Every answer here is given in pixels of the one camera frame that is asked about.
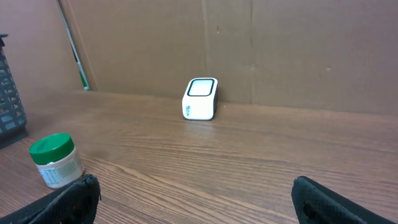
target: wooden table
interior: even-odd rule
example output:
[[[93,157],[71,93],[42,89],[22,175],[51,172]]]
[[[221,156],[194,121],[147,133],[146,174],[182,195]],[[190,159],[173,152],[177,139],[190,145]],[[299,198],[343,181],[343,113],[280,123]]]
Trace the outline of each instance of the wooden table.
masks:
[[[398,118],[219,103],[187,121],[181,100],[73,92],[26,105],[29,137],[0,150],[0,216],[47,188],[28,148],[72,135],[98,177],[96,223],[297,223],[306,175],[398,222]]]

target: cardboard panel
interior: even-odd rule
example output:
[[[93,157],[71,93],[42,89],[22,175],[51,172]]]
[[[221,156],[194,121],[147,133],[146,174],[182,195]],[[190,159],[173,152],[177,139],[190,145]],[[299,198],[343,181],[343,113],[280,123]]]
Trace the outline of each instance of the cardboard panel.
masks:
[[[251,102],[253,51],[251,1],[204,0],[210,45],[209,70],[219,81],[220,100]]]
[[[398,114],[398,2],[254,0],[253,103]]]
[[[99,91],[182,97],[206,76],[201,1],[67,2]]]
[[[26,110],[55,93],[83,89],[56,1],[0,1],[0,33],[9,34],[4,52]]]

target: jar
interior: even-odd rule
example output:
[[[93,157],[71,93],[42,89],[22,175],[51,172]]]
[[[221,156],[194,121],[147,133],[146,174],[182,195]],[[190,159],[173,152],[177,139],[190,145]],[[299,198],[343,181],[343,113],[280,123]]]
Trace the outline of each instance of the jar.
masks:
[[[67,185],[84,173],[85,167],[67,133],[53,134],[35,142],[29,153],[44,182],[51,188]]]

